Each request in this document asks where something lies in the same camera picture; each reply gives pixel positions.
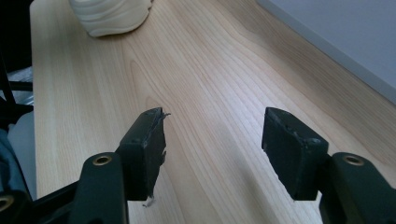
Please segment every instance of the white shoe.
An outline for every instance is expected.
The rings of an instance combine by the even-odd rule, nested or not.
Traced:
[[[82,26],[91,36],[132,31],[149,15],[150,0],[69,0]]]

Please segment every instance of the wood grain surface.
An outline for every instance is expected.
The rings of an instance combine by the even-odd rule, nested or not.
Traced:
[[[261,149],[264,110],[285,109],[372,161],[396,187],[396,107],[254,0],[155,0],[133,32],[93,38],[65,0],[31,6],[38,195],[114,151],[162,106],[166,162],[131,223],[320,223]]]

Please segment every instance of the gray fabric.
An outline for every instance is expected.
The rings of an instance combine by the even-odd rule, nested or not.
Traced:
[[[9,127],[8,141],[20,163],[26,185],[33,200],[36,199],[35,181],[35,119],[34,112],[23,115]]]
[[[7,139],[7,132],[0,129],[0,191],[21,190],[27,192],[21,169],[12,147]]]

